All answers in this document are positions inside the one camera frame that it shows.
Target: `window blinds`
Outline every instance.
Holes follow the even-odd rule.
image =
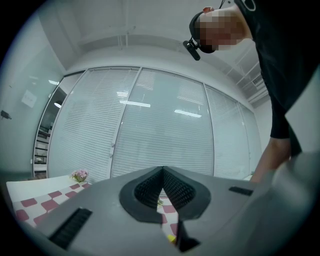
[[[138,69],[87,71],[56,119],[48,154],[50,177],[89,171],[90,183],[107,179],[111,143]]]
[[[248,137],[249,143],[249,163],[250,163],[250,174],[256,170],[258,162],[261,157],[261,143],[260,143],[260,135],[257,126],[257,121],[255,118],[255,114],[252,113],[249,109],[247,109],[242,104],[239,104],[241,111],[243,113],[243,119],[246,127],[246,133]]]
[[[129,102],[115,143],[112,177],[154,166],[213,174],[212,125],[201,83],[142,69]]]
[[[206,86],[214,139],[214,176],[243,179],[249,175],[248,139],[238,103]]]

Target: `white wall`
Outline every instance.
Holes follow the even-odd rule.
[[[80,32],[69,1],[47,1],[38,11],[43,31],[63,68],[69,68],[82,54],[75,43]]]
[[[38,13],[35,13],[23,25],[18,35],[12,42],[1,66],[0,79],[0,108],[2,109],[5,99],[8,98],[9,92],[15,84],[17,77],[32,61],[32,59],[39,54],[45,47],[51,45],[44,33],[43,27],[39,20]],[[54,51],[52,50],[57,64],[60,66],[61,72],[65,69],[62,67]]]
[[[201,60],[195,61],[189,55],[164,48],[141,45],[122,50],[118,46],[101,48],[84,54],[66,72],[70,74],[112,65],[144,66],[179,73],[220,90],[253,111],[240,89],[222,72]]]
[[[261,150],[263,152],[270,140],[270,133],[272,127],[271,100],[268,100],[262,105],[255,108],[254,115],[259,129]]]
[[[49,80],[62,77],[63,67],[35,13],[15,37],[0,70],[0,110],[12,118],[0,118],[0,172],[31,176],[38,124],[56,87]],[[26,104],[31,96],[32,104]]]

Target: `checkered tablecloth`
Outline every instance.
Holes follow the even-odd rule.
[[[12,206],[18,220],[36,227],[54,208],[89,186],[87,182],[80,182],[49,194],[13,202]]]
[[[87,182],[81,182],[49,194],[13,202],[13,209],[18,220],[36,227],[54,208],[89,186]],[[178,213],[167,196],[160,196],[160,200],[163,205],[158,205],[157,212],[162,214],[162,230],[165,235],[176,236]]]
[[[157,212],[162,214],[162,230],[166,235],[177,236],[178,213],[167,196],[160,196],[163,205],[158,205]]]

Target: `black shirt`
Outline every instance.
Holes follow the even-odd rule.
[[[301,151],[285,114],[319,64],[318,24],[313,10],[293,2],[235,0],[255,42],[261,75],[272,104],[271,137],[290,138],[291,155]]]

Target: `person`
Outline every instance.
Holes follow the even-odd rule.
[[[299,10],[282,1],[234,2],[217,10],[205,7],[191,20],[190,32],[206,53],[224,50],[243,39],[255,42],[272,105],[270,140],[251,178],[259,182],[265,172],[277,169],[301,151],[285,114],[319,64],[318,40],[314,38],[317,22],[313,23],[316,13],[312,8]]]

